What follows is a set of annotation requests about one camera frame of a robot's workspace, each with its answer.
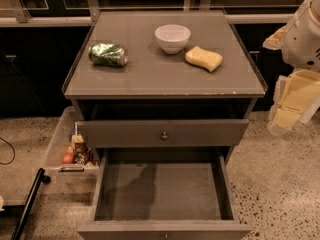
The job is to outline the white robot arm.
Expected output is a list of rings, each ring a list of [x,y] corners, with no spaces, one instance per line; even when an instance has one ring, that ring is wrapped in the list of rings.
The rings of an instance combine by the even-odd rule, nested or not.
[[[294,68],[287,77],[279,76],[269,113],[268,130],[281,135],[298,122],[306,124],[320,106],[320,0],[305,0],[263,47],[280,50]]]

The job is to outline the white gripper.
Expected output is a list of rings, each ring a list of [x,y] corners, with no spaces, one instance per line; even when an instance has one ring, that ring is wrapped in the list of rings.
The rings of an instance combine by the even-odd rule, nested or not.
[[[263,47],[282,49],[283,61],[298,68],[288,77],[280,75],[275,85],[268,130],[279,136],[298,122],[308,123],[320,108],[320,22],[312,15],[294,17],[266,38]]]

